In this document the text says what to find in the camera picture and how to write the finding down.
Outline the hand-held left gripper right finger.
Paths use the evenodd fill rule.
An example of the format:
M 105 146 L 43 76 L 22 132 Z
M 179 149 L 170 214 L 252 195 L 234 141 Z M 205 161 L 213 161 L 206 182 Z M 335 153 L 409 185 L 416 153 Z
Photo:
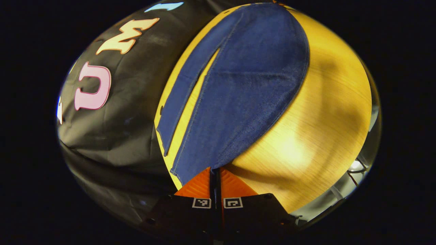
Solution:
M 225 239 L 287 239 L 299 231 L 272 193 L 257 194 L 230 171 L 219 169 L 222 228 Z

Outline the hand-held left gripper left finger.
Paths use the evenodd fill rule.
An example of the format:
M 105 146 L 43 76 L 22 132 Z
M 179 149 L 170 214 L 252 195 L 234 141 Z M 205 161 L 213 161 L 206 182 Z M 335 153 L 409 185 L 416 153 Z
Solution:
M 218 172 L 206 168 L 174 194 L 161 197 L 141 224 L 159 239 L 218 237 Z

